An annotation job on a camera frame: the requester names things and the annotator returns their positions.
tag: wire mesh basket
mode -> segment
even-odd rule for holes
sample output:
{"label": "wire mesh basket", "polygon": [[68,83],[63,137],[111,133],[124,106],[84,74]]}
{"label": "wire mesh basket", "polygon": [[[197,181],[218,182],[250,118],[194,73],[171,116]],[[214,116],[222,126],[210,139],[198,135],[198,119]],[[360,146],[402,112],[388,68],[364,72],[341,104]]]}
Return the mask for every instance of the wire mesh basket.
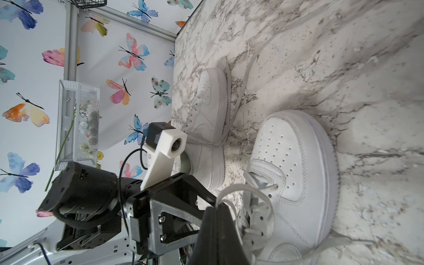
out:
{"label": "wire mesh basket", "polygon": [[96,167],[100,87],[59,80],[59,114],[55,170],[69,161]]}
{"label": "wire mesh basket", "polygon": [[93,7],[101,7],[107,4],[107,0],[72,0],[77,8],[87,9]]}

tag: marble surface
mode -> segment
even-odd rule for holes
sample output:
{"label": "marble surface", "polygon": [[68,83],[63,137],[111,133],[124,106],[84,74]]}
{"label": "marble surface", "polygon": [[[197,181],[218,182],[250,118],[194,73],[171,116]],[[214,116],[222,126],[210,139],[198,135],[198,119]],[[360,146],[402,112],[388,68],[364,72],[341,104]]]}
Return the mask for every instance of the marble surface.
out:
{"label": "marble surface", "polygon": [[[185,121],[204,68],[227,57],[234,104],[255,49],[329,2],[203,1],[176,41],[173,125]],[[224,145],[224,187],[244,182],[265,117],[305,111],[337,153],[334,230],[377,243],[329,249],[319,264],[424,264],[423,101],[424,1],[339,0],[258,56]],[[231,199],[240,207],[239,194]]]}

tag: white shoelace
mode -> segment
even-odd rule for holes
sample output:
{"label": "white shoelace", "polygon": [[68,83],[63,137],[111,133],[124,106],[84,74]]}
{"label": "white shoelace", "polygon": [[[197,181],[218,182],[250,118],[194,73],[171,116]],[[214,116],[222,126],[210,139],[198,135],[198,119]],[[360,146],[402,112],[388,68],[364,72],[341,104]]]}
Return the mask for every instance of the white shoelace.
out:
{"label": "white shoelace", "polygon": [[[244,175],[248,178],[252,178],[252,179],[254,178],[248,172],[244,172]],[[278,188],[278,186],[277,187],[275,187],[275,186],[276,186],[276,184],[271,185],[271,186],[266,186],[263,189],[257,189],[257,188],[250,186],[250,185],[247,185],[247,184],[234,184],[234,185],[231,185],[231,186],[223,189],[219,193],[218,197],[216,198],[216,203],[215,203],[216,208],[218,208],[218,205],[220,203],[225,202],[233,210],[233,212],[236,216],[235,225],[236,225],[237,235],[238,235],[240,243],[242,245],[244,245],[245,242],[243,242],[243,239],[241,238],[241,235],[240,235],[240,231],[238,229],[236,208],[235,208],[235,206],[232,202],[224,199],[224,197],[227,196],[228,194],[236,192],[236,191],[247,191],[247,192],[253,193],[260,200],[262,200],[265,203],[266,206],[251,207],[250,205],[243,205],[243,208],[246,210],[249,217],[252,216],[253,211],[259,211],[261,213],[264,213],[265,216],[269,216],[268,220],[267,220],[268,223],[274,223],[275,217],[274,217],[274,211],[273,211],[273,208],[272,208],[272,204],[271,204],[271,201],[269,200],[269,198],[264,194],[264,192],[275,190],[276,188]],[[246,234],[255,234],[255,235],[259,235],[259,236],[263,235],[263,233],[261,231],[250,229],[250,228],[244,228],[243,231]],[[308,264],[311,259],[318,257],[321,254],[321,252],[323,252],[324,250],[326,250],[328,248],[337,247],[337,246],[346,246],[346,245],[352,245],[352,244],[359,244],[359,245],[373,245],[374,244],[374,241],[353,240],[353,239],[351,239],[347,236],[341,235],[341,234],[339,234],[335,231],[332,231],[330,234],[332,235],[331,238],[327,237],[326,239],[324,239],[324,241],[317,248],[315,248],[315,249],[311,250],[309,253],[303,255],[302,258],[300,258],[300,259],[287,261],[287,262],[273,262],[273,261],[256,259],[256,257],[253,256],[252,257],[252,264],[255,264],[255,265],[299,265],[299,264]]]}
{"label": "white shoelace", "polygon": [[187,139],[187,142],[197,144],[197,145],[209,146],[209,147],[216,147],[216,146],[222,145],[225,142],[225,140],[227,139],[228,133],[230,132],[230,130],[233,126],[234,120],[236,118],[241,100],[242,100],[244,92],[246,90],[247,79],[249,78],[250,69],[252,68],[252,65],[255,62],[255,60],[259,57],[259,54],[262,52],[262,50],[279,34],[286,32],[288,30],[291,30],[291,29],[293,29],[297,26],[302,25],[306,21],[312,19],[313,17],[315,17],[318,14],[322,13],[323,11],[327,10],[328,7],[330,7],[330,5],[334,4],[337,1],[338,0],[335,0],[332,3],[324,4],[324,5],[320,6],[319,8],[317,8],[316,10],[312,11],[311,13],[307,14],[306,16],[299,18],[297,21],[293,22],[289,26],[284,27],[283,29],[281,29],[280,31],[275,33],[267,41],[265,41],[264,44],[262,44],[261,47],[259,47],[259,49],[255,52],[254,56],[250,59],[249,64],[247,65],[247,68],[246,68],[246,71],[245,71],[244,77],[243,77],[243,82],[242,82],[242,85],[241,85],[241,91],[239,93],[240,96],[237,99],[235,109],[234,109],[234,113],[231,116],[231,119],[230,119],[231,71],[230,71],[230,67],[229,67],[226,59],[224,58],[225,64],[226,64],[226,74],[227,74],[227,92],[228,92],[229,96],[228,96],[228,104],[227,104],[228,107],[227,107],[227,115],[226,115],[226,124],[224,126],[223,134],[217,141],[212,142],[212,141],[209,141],[208,139],[203,138],[201,135],[199,135],[195,132],[188,131],[188,132],[186,132],[186,134],[188,134],[190,137]]}

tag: pink butterfly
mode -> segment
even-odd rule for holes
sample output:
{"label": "pink butterfly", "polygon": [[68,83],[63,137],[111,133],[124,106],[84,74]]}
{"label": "pink butterfly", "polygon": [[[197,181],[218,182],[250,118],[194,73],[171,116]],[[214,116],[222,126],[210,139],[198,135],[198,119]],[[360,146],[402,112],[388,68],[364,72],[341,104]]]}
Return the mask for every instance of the pink butterfly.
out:
{"label": "pink butterfly", "polygon": [[130,102],[131,95],[130,93],[128,93],[127,86],[125,85],[127,81],[125,80],[124,82],[124,79],[122,79],[122,82],[124,83],[124,86],[118,85],[112,80],[106,80],[106,84],[108,84],[110,88],[119,89],[118,92],[110,96],[110,101],[112,101],[112,103],[114,104],[122,102],[123,105],[128,105],[128,103]]}
{"label": "pink butterfly", "polygon": [[42,212],[42,211],[35,210],[35,213],[37,214],[38,217],[50,217],[50,216],[53,216],[53,213],[52,212]]}
{"label": "pink butterfly", "polygon": [[[122,164],[124,163],[123,160],[121,160],[121,162],[119,162],[119,167],[122,167]],[[140,175],[141,173],[143,173],[143,170],[141,169],[140,166],[135,166],[133,167],[133,169],[130,171],[130,164],[126,163],[124,166],[124,170],[122,171],[122,174],[124,177],[126,178],[135,178],[138,175]]]}
{"label": "pink butterfly", "polygon": [[130,33],[127,33],[127,45],[129,51],[119,46],[122,49],[120,51],[127,52],[129,55],[123,57],[119,61],[118,65],[123,65],[126,68],[130,68],[133,64],[135,69],[144,71],[144,69],[146,69],[146,65],[143,63],[142,60],[144,59],[141,57],[150,54],[147,46],[141,44],[139,47],[137,47],[137,41],[131,36]]}
{"label": "pink butterfly", "polygon": [[[58,66],[65,66],[65,48],[61,48],[59,50],[47,50],[42,53],[43,59],[45,62],[49,64],[54,64]],[[77,65],[81,65],[84,63],[80,63],[80,50],[79,47],[77,49]]]}

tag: white plastic bracket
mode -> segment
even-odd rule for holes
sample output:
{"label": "white plastic bracket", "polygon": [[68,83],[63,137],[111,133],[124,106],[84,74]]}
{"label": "white plastic bracket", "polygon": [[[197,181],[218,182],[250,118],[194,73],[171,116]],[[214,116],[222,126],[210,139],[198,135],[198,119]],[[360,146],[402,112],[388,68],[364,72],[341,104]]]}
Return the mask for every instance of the white plastic bracket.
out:
{"label": "white plastic bracket", "polygon": [[[180,145],[173,151],[172,146],[178,139]],[[147,152],[149,169],[140,190],[145,190],[171,176],[175,157],[184,151],[186,141],[187,134],[178,129],[169,129],[161,132],[156,149],[147,144],[143,145],[143,149]]]}

